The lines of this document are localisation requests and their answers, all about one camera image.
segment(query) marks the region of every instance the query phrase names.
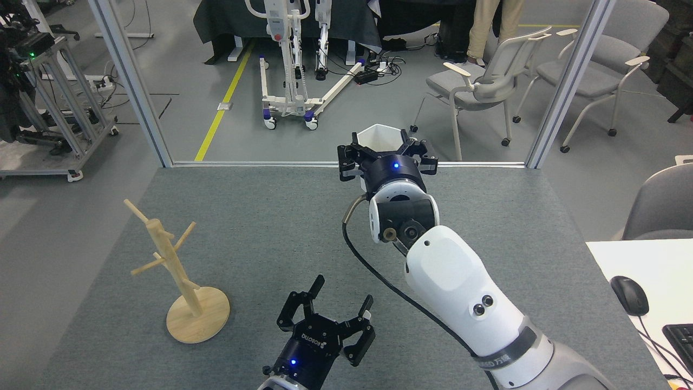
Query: computer mouse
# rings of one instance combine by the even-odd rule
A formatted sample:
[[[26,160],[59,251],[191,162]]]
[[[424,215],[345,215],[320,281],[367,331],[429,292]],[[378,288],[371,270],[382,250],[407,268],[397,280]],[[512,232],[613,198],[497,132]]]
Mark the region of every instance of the computer mouse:
[[[626,276],[614,276],[611,278],[611,288],[629,315],[642,316],[649,312],[645,291],[635,280]]]

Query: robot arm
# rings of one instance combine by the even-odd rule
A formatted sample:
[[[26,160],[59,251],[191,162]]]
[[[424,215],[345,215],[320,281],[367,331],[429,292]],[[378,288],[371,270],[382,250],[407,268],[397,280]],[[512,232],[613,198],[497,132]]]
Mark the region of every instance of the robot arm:
[[[474,250],[439,225],[435,200],[419,175],[435,174],[437,160],[424,141],[408,138],[404,130],[401,139],[397,151],[375,152],[381,139],[354,133],[351,145],[337,151],[340,180],[361,176],[374,241],[391,241],[406,256],[409,286],[503,389],[614,389],[583,357],[537,329],[494,283]],[[413,146],[420,153],[413,153]]]

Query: beige pants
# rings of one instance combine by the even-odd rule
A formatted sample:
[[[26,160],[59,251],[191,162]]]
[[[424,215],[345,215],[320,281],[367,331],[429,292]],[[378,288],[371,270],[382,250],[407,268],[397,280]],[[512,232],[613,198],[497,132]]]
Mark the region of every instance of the beige pants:
[[[489,37],[493,15],[500,0],[477,0],[474,10],[474,26],[469,31],[467,55],[481,58],[484,55],[486,39]],[[525,0],[503,0],[503,13],[500,21],[500,42],[515,36],[520,23],[520,15]]]

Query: mouse cable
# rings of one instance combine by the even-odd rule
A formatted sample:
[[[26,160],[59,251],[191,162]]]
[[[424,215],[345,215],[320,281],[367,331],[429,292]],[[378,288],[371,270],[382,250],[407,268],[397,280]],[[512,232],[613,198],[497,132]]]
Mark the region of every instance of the mouse cable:
[[[363,202],[366,199],[365,194],[359,196],[352,204],[349,210],[346,212],[344,215],[344,218],[342,220],[342,236],[344,236],[344,242],[346,242],[346,245],[351,249],[351,252],[353,253],[354,256],[358,259],[361,264],[363,264],[368,271],[371,271],[371,273],[378,278],[387,288],[391,289],[395,294],[397,294],[400,298],[403,300],[406,300],[409,304],[417,308],[421,313],[424,313],[429,319],[431,319],[433,322],[435,322],[439,327],[443,328],[450,336],[455,339],[464,349],[467,350],[469,355],[472,357],[476,357],[477,355],[472,351],[472,349],[469,347],[469,345],[464,342],[464,340],[457,334],[455,333],[450,327],[448,327],[443,321],[441,321],[438,317],[436,317],[433,313],[429,312],[425,307],[421,306],[420,303],[416,302],[414,299],[409,297],[407,294],[402,292],[400,289],[395,287],[390,281],[385,278],[385,276],[381,275],[366,259],[361,256],[361,254],[356,250],[354,245],[351,243],[351,240],[349,239],[349,234],[347,232],[347,224],[349,223],[349,219],[351,219],[351,214],[353,211],[356,209],[356,206],[359,205],[359,203]],[[491,386],[493,387],[493,390],[498,390],[498,385],[495,383],[495,378],[491,375],[491,373],[487,370],[484,370],[484,373],[486,373],[486,376],[489,379],[489,382],[491,383]]]
[[[690,381],[687,380],[687,379],[685,379],[685,378],[683,377],[683,375],[681,375],[681,373],[678,372],[678,370],[676,369],[676,367],[674,367],[674,365],[664,356],[664,354],[662,353],[662,351],[661,351],[659,348],[662,348],[664,351],[666,351],[667,353],[669,353],[671,356],[674,357],[674,359],[675,359],[681,366],[684,366],[684,367],[685,367],[685,365],[683,364],[683,362],[678,358],[678,356],[676,356],[675,354],[673,354],[672,351],[666,349],[664,346],[662,346],[662,344],[659,344],[657,341],[654,341],[654,339],[652,339],[652,337],[650,337],[649,332],[647,332],[647,328],[645,327],[645,324],[644,324],[644,322],[642,321],[642,316],[638,316],[638,320],[640,320],[640,325],[642,326],[642,329],[644,330],[644,333],[642,333],[642,332],[638,329],[638,330],[637,330],[638,333],[640,333],[640,335],[642,335],[643,337],[645,337],[646,339],[648,339],[648,340],[652,343],[652,346],[653,346],[654,350],[657,351],[657,353],[660,355],[660,357],[661,357],[662,359],[664,359],[664,361],[669,365],[669,367],[672,368],[672,370],[674,370],[674,372],[676,373],[676,375],[677,375],[679,378],[683,379],[683,384],[686,386],[686,388],[687,388],[688,390],[691,390],[691,386],[688,384],[688,382],[690,382]]]

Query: gray tabletop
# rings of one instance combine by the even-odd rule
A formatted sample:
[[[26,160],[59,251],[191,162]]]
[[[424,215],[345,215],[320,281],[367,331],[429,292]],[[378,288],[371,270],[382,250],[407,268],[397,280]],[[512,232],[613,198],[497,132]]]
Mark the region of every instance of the gray tabletop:
[[[540,171],[440,168],[424,179],[441,222],[546,335],[620,389],[669,388]],[[198,223],[179,256],[193,282],[227,293],[229,322],[196,345],[168,334],[166,313],[179,293],[162,267],[130,276],[155,250],[133,217],[36,388],[256,389],[262,366],[288,340],[275,325],[286,296],[322,273],[316,310],[343,321],[373,294],[377,334],[359,367],[337,359],[324,389],[490,389],[461,347],[351,255],[340,224],[359,194],[358,182],[341,183],[329,168],[159,170],[138,206],[176,236]],[[371,241],[365,206],[349,231],[379,271],[414,295],[403,257]]]

